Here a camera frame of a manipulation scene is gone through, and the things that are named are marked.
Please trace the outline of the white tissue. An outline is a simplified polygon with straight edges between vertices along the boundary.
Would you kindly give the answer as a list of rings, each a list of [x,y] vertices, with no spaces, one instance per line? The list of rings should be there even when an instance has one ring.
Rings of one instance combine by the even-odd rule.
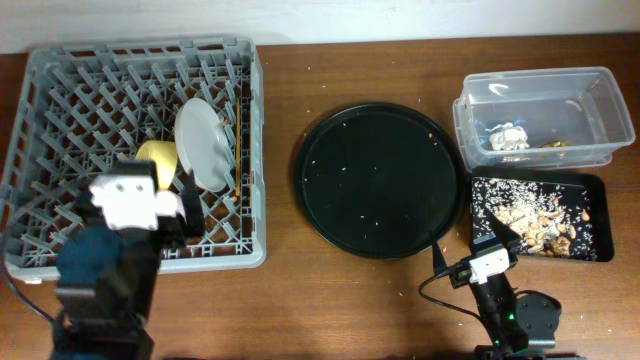
[[[526,131],[510,122],[490,129],[489,143],[494,151],[525,150],[530,147]]]

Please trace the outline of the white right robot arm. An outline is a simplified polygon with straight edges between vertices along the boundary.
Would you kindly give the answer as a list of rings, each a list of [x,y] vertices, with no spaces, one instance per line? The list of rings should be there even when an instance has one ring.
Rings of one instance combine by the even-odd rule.
[[[577,360],[575,353],[553,353],[555,332],[562,314],[561,303],[544,293],[513,288],[506,272],[516,266],[513,248],[521,237],[509,226],[488,215],[491,232],[470,243],[471,254],[446,264],[442,252],[434,251],[434,275],[424,280],[418,292],[424,299],[470,315],[486,330],[491,343],[475,347],[475,359]],[[427,285],[447,277],[455,289],[468,287],[475,299],[475,312],[437,300],[425,293]]]

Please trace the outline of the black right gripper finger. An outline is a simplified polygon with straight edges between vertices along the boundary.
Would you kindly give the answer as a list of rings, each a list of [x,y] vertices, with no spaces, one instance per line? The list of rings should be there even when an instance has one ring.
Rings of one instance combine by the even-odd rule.
[[[487,211],[486,217],[494,235],[501,243],[518,243],[521,240],[521,236],[517,232],[500,221],[492,212]]]
[[[447,263],[443,256],[443,252],[437,242],[432,245],[433,252],[433,272],[435,275],[444,274],[447,269]]]

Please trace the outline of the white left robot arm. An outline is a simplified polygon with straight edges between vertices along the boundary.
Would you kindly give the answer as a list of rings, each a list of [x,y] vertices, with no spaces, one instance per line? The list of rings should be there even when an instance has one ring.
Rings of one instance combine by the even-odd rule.
[[[151,160],[120,161],[84,181],[74,207],[83,229],[57,255],[54,359],[148,359],[149,319],[162,253],[205,232],[195,177],[161,189]]]

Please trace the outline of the food scraps rice and nuts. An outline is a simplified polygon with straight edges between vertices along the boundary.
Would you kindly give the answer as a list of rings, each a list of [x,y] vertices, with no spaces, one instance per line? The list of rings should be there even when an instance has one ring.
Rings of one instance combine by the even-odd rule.
[[[515,247],[519,255],[597,259],[585,187],[478,177],[471,190],[474,238],[492,232],[489,216],[493,215],[519,235]]]

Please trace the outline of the grey round plate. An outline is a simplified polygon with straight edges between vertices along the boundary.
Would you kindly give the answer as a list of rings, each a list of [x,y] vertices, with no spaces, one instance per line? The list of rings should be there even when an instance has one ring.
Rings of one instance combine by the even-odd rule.
[[[178,110],[174,139],[182,168],[194,175],[199,188],[219,192],[227,186],[229,140],[222,121],[205,100],[192,98]]]

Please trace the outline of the yellow plastic bowl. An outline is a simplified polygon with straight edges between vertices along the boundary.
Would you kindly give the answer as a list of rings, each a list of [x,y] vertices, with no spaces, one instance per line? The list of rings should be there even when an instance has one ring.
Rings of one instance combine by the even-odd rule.
[[[178,163],[178,154],[174,142],[146,141],[137,151],[135,159],[153,161],[156,164],[159,188],[168,190],[171,187]]]

